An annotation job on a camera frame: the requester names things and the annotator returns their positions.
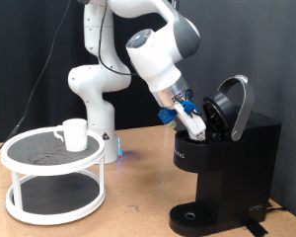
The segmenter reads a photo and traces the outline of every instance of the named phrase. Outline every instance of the coffee pod holder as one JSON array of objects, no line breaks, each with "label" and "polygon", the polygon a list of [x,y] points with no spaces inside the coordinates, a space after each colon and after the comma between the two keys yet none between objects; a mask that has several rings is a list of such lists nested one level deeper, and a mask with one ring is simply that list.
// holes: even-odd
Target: coffee pod holder
[{"label": "coffee pod holder", "polygon": [[[239,108],[226,96],[237,83],[244,89]],[[253,113],[254,101],[247,77],[228,78],[203,101],[206,142],[177,132],[174,163],[198,177],[195,201],[170,212],[176,233],[205,236],[265,220],[281,124]]]}]

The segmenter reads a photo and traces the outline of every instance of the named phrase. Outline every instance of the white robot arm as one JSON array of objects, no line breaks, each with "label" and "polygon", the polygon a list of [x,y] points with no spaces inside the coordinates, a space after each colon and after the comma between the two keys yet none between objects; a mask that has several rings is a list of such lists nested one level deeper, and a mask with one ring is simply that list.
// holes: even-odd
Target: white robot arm
[{"label": "white robot arm", "polygon": [[[99,58],[99,36],[106,1],[79,0],[85,6],[84,35],[85,47]],[[119,60],[113,40],[113,21],[110,6],[107,8],[103,25],[101,58],[109,68],[129,74],[129,69]],[[103,92],[114,92],[127,88],[130,75],[120,75],[106,69],[99,61],[98,65],[84,65],[73,68],[68,76],[70,89],[85,103],[88,129],[104,138],[106,144],[106,164],[118,158],[118,138],[114,133],[114,107],[103,100]]]},{"label": "white robot arm", "polygon": [[197,107],[188,100],[190,89],[175,66],[197,52],[200,38],[196,27],[167,0],[109,0],[109,5],[123,18],[159,13],[167,21],[156,33],[147,29],[135,34],[126,49],[139,76],[164,108],[161,120],[167,123],[178,116],[191,139],[204,140],[206,126]]}]

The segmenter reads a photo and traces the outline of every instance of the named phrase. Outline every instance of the mesh tray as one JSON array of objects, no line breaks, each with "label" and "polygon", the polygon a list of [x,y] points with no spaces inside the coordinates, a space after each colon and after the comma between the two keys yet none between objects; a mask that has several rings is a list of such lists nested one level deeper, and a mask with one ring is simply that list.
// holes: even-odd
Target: mesh tray
[{"label": "mesh tray", "polygon": [[72,173],[32,178],[21,184],[21,191],[23,211],[34,214],[60,214],[91,203],[99,195],[100,188],[89,176]]},{"label": "mesh tray", "polygon": [[99,150],[99,142],[88,136],[88,147],[84,151],[70,152],[65,143],[53,132],[27,136],[15,142],[8,149],[8,156],[17,162],[38,166],[54,166],[82,160]]}]

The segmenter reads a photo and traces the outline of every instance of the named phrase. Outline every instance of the power cable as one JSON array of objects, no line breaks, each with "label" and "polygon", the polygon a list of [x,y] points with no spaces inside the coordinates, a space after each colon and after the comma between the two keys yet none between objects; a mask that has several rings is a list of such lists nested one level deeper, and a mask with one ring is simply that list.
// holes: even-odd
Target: power cable
[{"label": "power cable", "polygon": [[64,21],[66,15],[67,15],[67,12],[68,12],[68,9],[69,9],[69,6],[70,6],[70,3],[71,3],[71,0],[68,0],[68,5],[67,5],[67,8],[66,8],[66,11],[65,11],[65,13],[64,13],[64,15],[63,15],[63,17],[62,17],[62,19],[61,19],[61,22],[60,22],[60,24],[59,24],[59,26],[58,26],[58,29],[57,29],[57,31],[56,31],[54,37],[53,37],[53,41],[52,41],[52,44],[51,44],[51,49],[50,49],[50,52],[49,52],[49,55],[48,55],[47,61],[46,61],[45,65],[44,65],[44,67],[43,67],[41,73],[39,74],[39,76],[38,76],[38,78],[37,78],[37,81],[36,81],[36,83],[35,83],[35,85],[34,85],[34,87],[33,87],[33,89],[32,89],[32,92],[31,92],[30,98],[29,98],[28,103],[27,103],[27,107],[26,107],[25,113],[24,113],[23,117],[20,119],[20,121],[18,122],[18,124],[13,128],[13,130],[11,131],[10,135],[8,136],[8,138],[2,143],[2,145],[0,146],[0,150],[1,150],[2,146],[7,142],[7,140],[9,140],[12,136],[14,136],[14,135],[17,133],[19,127],[21,126],[21,124],[23,123],[24,119],[26,118],[26,115],[27,115],[27,113],[28,113],[28,109],[29,109],[29,105],[30,105],[30,101],[32,100],[32,96],[33,96],[34,91],[35,91],[35,89],[36,89],[36,87],[37,87],[37,84],[38,84],[38,82],[40,81],[40,78],[41,78],[42,74],[44,73],[44,71],[45,71],[45,69],[46,69],[46,67],[47,67],[47,65],[48,65],[48,63],[49,63],[49,60],[50,60],[51,55],[52,55],[52,52],[53,52],[53,47],[54,47],[54,44],[55,44],[55,41],[56,41],[56,38],[57,38],[58,32],[59,32],[59,30],[60,30],[60,28],[61,28],[61,26],[62,26],[62,23],[63,23],[63,21]]}]

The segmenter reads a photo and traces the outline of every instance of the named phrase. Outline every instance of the two-tier stand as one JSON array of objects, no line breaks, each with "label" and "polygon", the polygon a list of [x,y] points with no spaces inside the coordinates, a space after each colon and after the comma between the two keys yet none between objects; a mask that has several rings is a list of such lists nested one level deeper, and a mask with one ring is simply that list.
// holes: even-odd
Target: two-tier stand
[{"label": "two-tier stand", "polygon": [[[53,225],[74,221],[92,213],[106,197],[103,139],[88,130],[87,149],[69,152],[53,131],[54,127],[27,131],[2,148],[1,162],[12,173],[6,207],[23,222]],[[86,170],[97,162],[100,176]]]}]

